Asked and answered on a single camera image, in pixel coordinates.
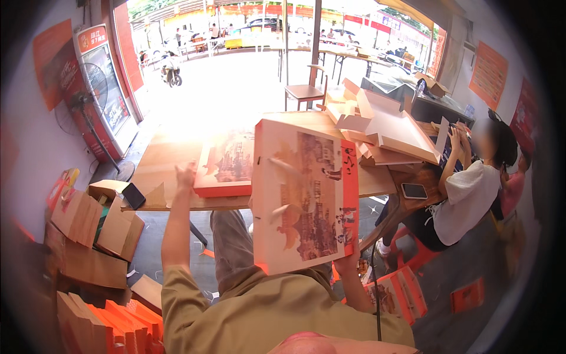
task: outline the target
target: smartphone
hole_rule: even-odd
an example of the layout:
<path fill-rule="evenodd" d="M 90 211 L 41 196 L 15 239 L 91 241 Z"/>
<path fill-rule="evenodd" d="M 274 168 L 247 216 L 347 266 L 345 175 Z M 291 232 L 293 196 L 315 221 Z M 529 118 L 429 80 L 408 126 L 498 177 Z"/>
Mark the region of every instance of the smartphone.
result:
<path fill-rule="evenodd" d="M 427 199 L 425 186 L 414 185 L 409 183 L 401 183 L 403 196 L 407 199 Z"/>
<path fill-rule="evenodd" d="M 145 203 L 145 197 L 133 183 L 128 184 L 124 188 L 122 195 L 134 210 L 138 210 Z"/>

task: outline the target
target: tree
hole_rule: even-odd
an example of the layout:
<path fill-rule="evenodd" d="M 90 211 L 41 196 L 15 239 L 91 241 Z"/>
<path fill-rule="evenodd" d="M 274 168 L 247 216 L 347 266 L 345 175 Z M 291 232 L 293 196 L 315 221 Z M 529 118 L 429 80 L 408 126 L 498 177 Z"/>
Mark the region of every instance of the tree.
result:
<path fill-rule="evenodd" d="M 420 23 L 419 21 L 413 20 L 411 17 L 405 18 L 405 16 L 407 16 L 407 15 L 400 13 L 399 11 L 395 10 L 394 8 L 386 7 L 382 11 L 386 14 L 389 14 L 389 15 L 395 17 L 399 21 L 402 21 L 402 22 L 404 22 L 408 25 L 413 26 L 414 28 L 423 32 L 426 36 L 430 36 L 430 29 L 428 29 L 424 24 Z M 434 31 L 432 33 L 432 39 L 436 40 L 437 35 L 438 35 L 438 28 L 434 28 Z"/>
<path fill-rule="evenodd" d="M 128 13 L 133 20 L 179 1 L 180 0 L 130 0 L 128 2 Z"/>

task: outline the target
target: sneaker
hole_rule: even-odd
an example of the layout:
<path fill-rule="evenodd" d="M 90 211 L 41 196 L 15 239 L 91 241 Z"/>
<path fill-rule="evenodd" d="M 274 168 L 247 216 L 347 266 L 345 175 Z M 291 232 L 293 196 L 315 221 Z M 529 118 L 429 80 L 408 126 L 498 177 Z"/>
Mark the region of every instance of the sneaker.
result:
<path fill-rule="evenodd" d="M 378 254 L 380 257 L 382 258 L 387 258 L 387 256 L 389 256 L 389 254 L 391 253 L 391 247 L 390 246 L 385 246 L 383 244 L 383 239 L 380 238 L 378 240 L 378 244 L 376 246 L 377 250 L 378 250 Z"/>

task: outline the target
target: black hair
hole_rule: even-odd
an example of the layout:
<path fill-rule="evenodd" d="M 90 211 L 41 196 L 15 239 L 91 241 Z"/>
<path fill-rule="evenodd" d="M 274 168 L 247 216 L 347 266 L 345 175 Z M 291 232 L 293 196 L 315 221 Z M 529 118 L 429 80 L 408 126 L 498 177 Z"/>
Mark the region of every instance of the black hair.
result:
<path fill-rule="evenodd" d="M 530 152 L 521 148 L 521 154 L 523 154 L 523 159 L 525 159 L 525 161 L 527 162 L 527 169 L 529 169 L 530 163 L 533 160 L 532 156 L 530 155 Z"/>
<path fill-rule="evenodd" d="M 491 120 L 490 137 L 497 146 L 493 160 L 497 167 L 503 166 L 503 169 L 507 170 L 507 167 L 515 165 L 517 161 L 517 139 L 513 130 L 491 108 L 487 114 Z"/>

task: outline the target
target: child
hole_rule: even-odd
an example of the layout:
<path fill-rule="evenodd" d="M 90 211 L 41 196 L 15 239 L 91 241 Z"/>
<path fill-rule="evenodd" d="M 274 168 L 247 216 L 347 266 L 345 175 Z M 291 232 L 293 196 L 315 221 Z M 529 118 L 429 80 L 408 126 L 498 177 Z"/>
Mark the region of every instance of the child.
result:
<path fill-rule="evenodd" d="M 419 209 L 403 220 L 411 233 L 431 251 L 440 252 L 455 244 L 481 220 L 497 197 L 501 172 L 517 160 L 517 141 L 511 128 L 495 117 L 485 120 L 483 125 L 484 130 L 474 133 L 474 151 L 483 162 L 471 163 L 471 148 L 464 131 L 452 127 L 452 152 L 438 185 L 447 200 Z M 454 173 L 462 146 L 464 170 Z M 387 205 L 376 226 L 386 215 Z M 378 240 L 378 252 L 382 257 L 391 251 L 396 230 Z"/>
<path fill-rule="evenodd" d="M 512 175 L 508 175 L 507 173 L 501 175 L 501 186 L 503 188 L 499 191 L 499 199 L 501 200 L 501 212 L 503 213 L 503 217 L 507 217 L 515 209 L 521 199 L 523 187 L 525 187 L 525 172 L 529 169 L 530 163 L 530 154 L 521 149 L 519 170 Z"/>

